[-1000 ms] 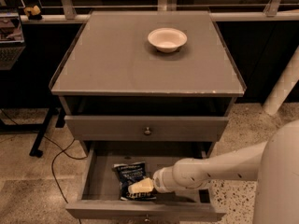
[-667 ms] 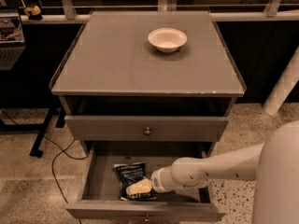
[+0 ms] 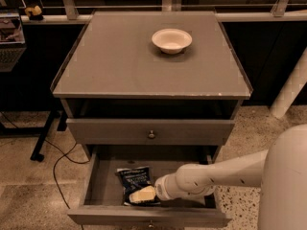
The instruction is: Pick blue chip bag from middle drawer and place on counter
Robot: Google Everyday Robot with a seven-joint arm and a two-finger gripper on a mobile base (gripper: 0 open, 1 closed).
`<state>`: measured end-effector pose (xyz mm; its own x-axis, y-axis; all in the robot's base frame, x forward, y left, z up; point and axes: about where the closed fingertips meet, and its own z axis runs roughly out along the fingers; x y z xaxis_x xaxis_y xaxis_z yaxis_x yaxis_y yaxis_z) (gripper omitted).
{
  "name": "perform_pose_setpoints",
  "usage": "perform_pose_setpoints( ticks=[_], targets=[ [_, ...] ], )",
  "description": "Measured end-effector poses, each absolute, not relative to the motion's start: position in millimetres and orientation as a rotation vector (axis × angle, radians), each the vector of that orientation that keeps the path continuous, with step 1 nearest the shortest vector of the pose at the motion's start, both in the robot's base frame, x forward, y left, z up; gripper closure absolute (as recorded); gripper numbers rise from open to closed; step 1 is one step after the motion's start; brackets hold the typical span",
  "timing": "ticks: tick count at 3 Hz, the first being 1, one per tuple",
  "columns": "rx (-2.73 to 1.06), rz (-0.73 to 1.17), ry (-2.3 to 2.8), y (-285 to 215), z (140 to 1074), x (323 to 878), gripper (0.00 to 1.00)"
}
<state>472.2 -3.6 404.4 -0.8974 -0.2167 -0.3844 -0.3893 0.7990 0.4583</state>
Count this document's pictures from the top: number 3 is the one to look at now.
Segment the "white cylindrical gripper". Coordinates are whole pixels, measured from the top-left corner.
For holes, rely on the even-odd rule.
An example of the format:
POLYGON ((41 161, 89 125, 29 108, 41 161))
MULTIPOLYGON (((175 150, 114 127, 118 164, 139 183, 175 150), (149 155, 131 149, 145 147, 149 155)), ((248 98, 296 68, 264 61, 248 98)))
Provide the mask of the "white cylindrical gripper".
POLYGON ((144 203, 153 201, 155 196, 160 200, 173 200, 179 198, 179 189, 173 173, 159 177, 153 186, 147 186, 130 194, 131 203, 144 203))

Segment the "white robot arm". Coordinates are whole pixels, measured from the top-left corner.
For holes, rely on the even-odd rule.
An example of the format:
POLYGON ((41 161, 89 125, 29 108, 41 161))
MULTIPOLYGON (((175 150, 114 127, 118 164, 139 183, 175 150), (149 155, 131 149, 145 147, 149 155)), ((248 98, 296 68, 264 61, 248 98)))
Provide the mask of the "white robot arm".
POLYGON ((258 230, 307 230, 307 125, 279 135, 270 149, 210 164, 185 164, 130 195, 140 203, 193 199, 214 186, 261 189, 258 230))

